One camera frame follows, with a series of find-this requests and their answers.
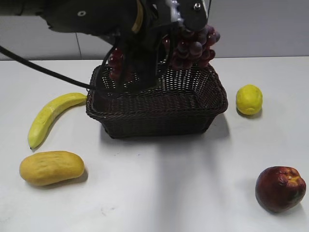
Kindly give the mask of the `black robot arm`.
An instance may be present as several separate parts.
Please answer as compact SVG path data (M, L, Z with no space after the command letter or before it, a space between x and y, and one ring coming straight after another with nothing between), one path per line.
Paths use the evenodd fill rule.
M115 88L88 85L36 65L2 47L1 53L29 68L102 94L157 86L167 71L178 32L208 23L209 0L3 0L2 16L39 16L50 30L96 36L120 48L123 64Z

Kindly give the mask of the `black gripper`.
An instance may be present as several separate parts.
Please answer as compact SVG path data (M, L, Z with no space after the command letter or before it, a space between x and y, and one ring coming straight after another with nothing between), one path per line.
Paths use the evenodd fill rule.
M137 93L157 86L158 57L165 56L163 39L172 38L182 26L201 31L208 23L208 0L138 0L135 22L122 26L118 48L138 81L128 84L125 93Z

